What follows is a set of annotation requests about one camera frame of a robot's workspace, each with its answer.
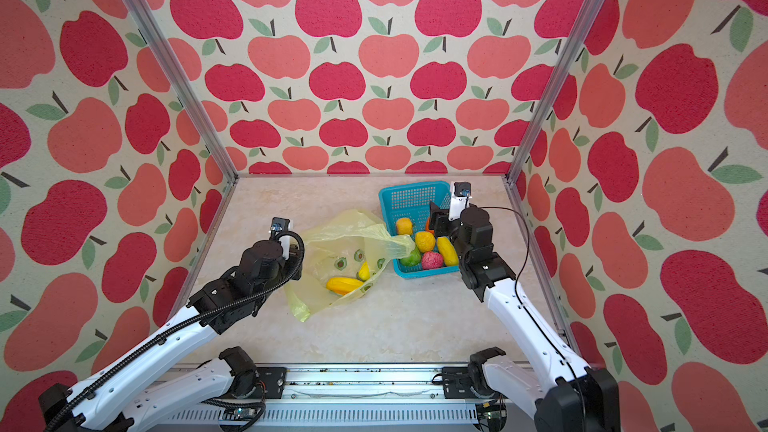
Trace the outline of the yellow toy lemon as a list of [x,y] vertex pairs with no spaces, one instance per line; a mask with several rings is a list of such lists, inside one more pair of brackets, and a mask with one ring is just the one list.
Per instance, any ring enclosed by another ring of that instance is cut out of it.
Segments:
[[448,237],[438,237],[436,244],[438,253],[442,256],[445,267],[455,267],[459,265],[457,251]]

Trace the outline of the yellow toy bell pepper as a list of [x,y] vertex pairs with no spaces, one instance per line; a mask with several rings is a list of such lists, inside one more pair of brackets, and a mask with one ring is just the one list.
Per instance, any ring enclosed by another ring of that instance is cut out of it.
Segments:
[[414,242],[418,250],[425,254],[431,252],[436,247],[436,238],[429,231],[419,231],[414,235]]

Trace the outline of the pink toy fruit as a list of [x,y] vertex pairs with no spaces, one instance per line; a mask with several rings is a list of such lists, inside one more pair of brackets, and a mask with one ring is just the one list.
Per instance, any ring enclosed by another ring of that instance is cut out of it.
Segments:
[[421,268],[423,270],[434,270],[442,268],[443,266],[444,258],[440,253],[428,251],[422,254]]

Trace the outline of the green toy fruit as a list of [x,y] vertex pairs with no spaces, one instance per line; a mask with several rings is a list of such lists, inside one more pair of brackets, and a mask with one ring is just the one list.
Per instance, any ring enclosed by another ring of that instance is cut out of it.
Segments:
[[400,266],[403,268],[412,268],[421,265],[422,253],[418,248],[414,248],[410,254],[399,260]]

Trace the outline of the orange toy fruit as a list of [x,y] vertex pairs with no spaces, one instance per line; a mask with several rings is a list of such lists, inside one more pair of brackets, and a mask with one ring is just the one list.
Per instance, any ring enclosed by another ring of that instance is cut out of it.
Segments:
[[408,217],[399,218],[395,222],[395,229],[398,235],[411,236],[413,234],[413,222]]

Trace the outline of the yellow translucent plastic bag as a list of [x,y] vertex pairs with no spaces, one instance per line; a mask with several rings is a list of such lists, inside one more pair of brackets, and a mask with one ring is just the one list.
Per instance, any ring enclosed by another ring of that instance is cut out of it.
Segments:
[[[301,322],[362,298],[388,265],[416,248],[411,237],[390,234],[381,218],[359,209],[345,210],[299,235],[306,248],[301,279],[289,282],[284,290],[293,316]],[[371,277],[362,287],[345,296],[326,288],[332,277],[357,279],[363,262],[368,262]]]

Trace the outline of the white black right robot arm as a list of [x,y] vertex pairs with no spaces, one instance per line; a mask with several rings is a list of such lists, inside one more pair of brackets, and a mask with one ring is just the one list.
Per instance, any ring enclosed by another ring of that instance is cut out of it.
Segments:
[[620,391],[605,369],[595,369],[549,326],[517,274],[495,251],[489,213],[465,199],[446,209],[430,206],[429,226],[455,248],[464,284],[511,334],[531,368],[500,348],[473,354],[472,385],[482,397],[501,395],[525,412],[539,431],[618,431]]

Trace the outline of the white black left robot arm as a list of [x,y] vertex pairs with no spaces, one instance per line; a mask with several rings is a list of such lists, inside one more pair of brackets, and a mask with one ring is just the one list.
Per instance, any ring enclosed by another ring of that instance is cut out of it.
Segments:
[[240,263],[194,293],[154,334],[72,387],[56,383],[38,399],[49,431],[145,431],[194,403],[221,406],[228,396],[263,390],[257,367],[241,347],[198,369],[155,382],[180,359],[256,316],[272,292],[301,275],[302,238],[274,233],[246,249]]

